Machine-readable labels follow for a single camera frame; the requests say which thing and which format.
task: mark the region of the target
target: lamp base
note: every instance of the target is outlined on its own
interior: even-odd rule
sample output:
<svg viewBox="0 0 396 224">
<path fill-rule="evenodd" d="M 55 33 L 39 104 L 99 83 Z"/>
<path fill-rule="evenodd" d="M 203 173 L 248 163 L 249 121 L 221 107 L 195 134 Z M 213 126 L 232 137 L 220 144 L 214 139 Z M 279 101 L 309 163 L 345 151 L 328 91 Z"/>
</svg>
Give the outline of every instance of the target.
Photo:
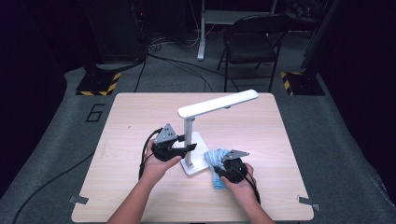
<svg viewBox="0 0 396 224">
<path fill-rule="evenodd" d="M 192 133 L 191 142 L 197 144 L 195 150 L 190 152 L 192 165 L 187 165 L 184 159 L 180 161 L 186 175 L 196 175 L 209 167 L 204 156 L 209 148 L 206 146 L 202 136 L 198 132 Z M 184 147 L 184 143 L 176 142 L 174 146 Z"/>
</svg>

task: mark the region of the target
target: white stand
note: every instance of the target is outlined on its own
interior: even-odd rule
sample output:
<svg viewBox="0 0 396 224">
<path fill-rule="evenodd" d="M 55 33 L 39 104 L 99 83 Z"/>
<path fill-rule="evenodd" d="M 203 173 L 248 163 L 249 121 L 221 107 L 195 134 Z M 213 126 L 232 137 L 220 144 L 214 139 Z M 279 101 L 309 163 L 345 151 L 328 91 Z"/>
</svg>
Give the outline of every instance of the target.
<svg viewBox="0 0 396 224">
<path fill-rule="evenodd" d="M 204 139 L 198 132 L 192 133 L 192 143 L 196 143 L 197 147 L 195 150 L 189 152 L 191 154 L 191 163 L 192 165 L 188 165 L 186 163 L 186 159 L 181 160 L 181 165 L 183 166 L 186 175 L 195 175 L 208 168 L 209 165 L 206 162 L 204 154 L 209 150 L 207 148 Z M 174 147 L 184 147 L 183 143 L 175 142 Z"/>
<path fill-rule="evenodd" d="M 202 5 L 201 5 L 201 41 L 199 43 L 199 48 L 198 48 L 198 56 L 197 60 L 198 61 L 203 61 L 204 60 L 204 54 L 205 54 L 205 0 L 202 0 Z"/>
<path fill-rule="evenodd" d="M 195 150 L 188 152 L 184 160 L 181 161 L 187 175 L 194 175 L 209 167 L 204 156 L 204 153 L 209 149 L 200 134 L 192 133 L 192 123 L 195 121 L 195 117 L 222 108 L 230 108 L 232 105 L 254 100 L 257 97 L 259 94 L 256 91 L 248 90 L 178 109 L 178 115 L 184 119 L 184 147 L 197 143 Z"/>
</svg>

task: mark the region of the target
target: blue towel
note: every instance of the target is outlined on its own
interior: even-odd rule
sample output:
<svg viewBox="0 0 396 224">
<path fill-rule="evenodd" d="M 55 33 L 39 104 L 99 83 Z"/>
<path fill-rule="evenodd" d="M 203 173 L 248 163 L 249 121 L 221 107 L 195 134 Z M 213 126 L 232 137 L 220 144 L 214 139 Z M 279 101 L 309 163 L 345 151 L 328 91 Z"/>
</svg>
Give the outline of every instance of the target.
<svg viewBox="0 0 396 224">
<path fill-rule="evenodd" d="M 223 158 L 223 156 L 225 154 L 227 154 L 229 152 L 230 151 L 227 149 L 219 148 L 217 150 L 209 150 L 204 154 L 207 164 L 209 165 L 209 169 L 212 171 L 213 185 L 214 185 L 215 189 L 225 189 L 226 187 L 225 187 L 224 183 L 221 181 L 218 173 L 215 172 L 215 169 L 213 168 L 213 166 L 218 166 L 222 170 L 225 170 L 221 159 Z"/>
</svg>

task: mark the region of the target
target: table leg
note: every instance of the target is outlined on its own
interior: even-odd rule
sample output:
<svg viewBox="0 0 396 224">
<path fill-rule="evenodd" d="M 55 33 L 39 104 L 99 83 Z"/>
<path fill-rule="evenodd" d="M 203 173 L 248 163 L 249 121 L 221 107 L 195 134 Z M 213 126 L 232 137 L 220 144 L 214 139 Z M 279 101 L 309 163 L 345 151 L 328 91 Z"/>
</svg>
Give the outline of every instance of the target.
<svg viewBox="0 0 396 224">
<path fill-rule="evenodd" d="M 205 0 L 202 0 L 201 5 L 201 41 L 199 43 L 198 49 L 198 61 L 202 61 L 204 59 L 205 54 Z"/>
<path fill-rule="evenodd" d="M 276 4 L 277 4 L 277 0 L 273 0 L 273 4 L 271 5 L 271 9 L 270 9 L 270 14 L 275 13 Z"/>
</svg>

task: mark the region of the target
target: yellow black striped marker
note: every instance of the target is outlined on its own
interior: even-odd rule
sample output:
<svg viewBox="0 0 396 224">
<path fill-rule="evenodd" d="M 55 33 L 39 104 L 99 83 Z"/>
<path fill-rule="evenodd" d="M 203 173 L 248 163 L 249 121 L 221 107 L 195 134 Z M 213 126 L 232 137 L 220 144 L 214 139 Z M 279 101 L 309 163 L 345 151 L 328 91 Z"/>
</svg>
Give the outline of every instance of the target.
<svg viewBox="0 0 396 224">
<path fill-rule="evenodd" d="M 117 73 L 111 82 L 111 85 L 108 87 L 107 91 L 77 91 L 76 95 L 111 95 L 114 89 L 116 89 L 117 82 L 119 81 L 121 73 Z"/>
<path fill-rule="evenodd" d="M 302 73 L 298 73 L 298 72 L 288 72 L 288 73 L 281 72 L 280 73 L 280 76 L 282 77 L 283 85 L 285 86 L 286 92 L 288 93 L 288 95 L 293 95 L 293 90 L 291 89 L 291 85 L 288 80 L 288 74 L 302 75 Z"/>
</svg>

